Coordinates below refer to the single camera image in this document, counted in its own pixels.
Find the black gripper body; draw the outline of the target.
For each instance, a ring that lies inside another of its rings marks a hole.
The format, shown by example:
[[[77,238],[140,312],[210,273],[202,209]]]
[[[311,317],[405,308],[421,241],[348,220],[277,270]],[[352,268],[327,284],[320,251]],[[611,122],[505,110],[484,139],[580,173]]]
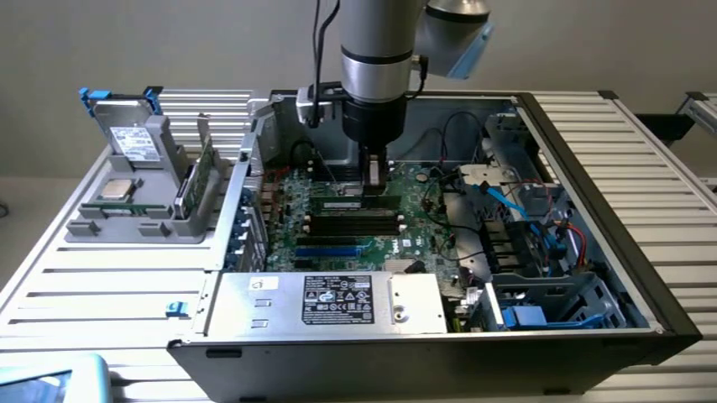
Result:
[[[389,102],[341,101],[341,128],[345,136],[368,149],[383,149],[403,133],[407,98]]]

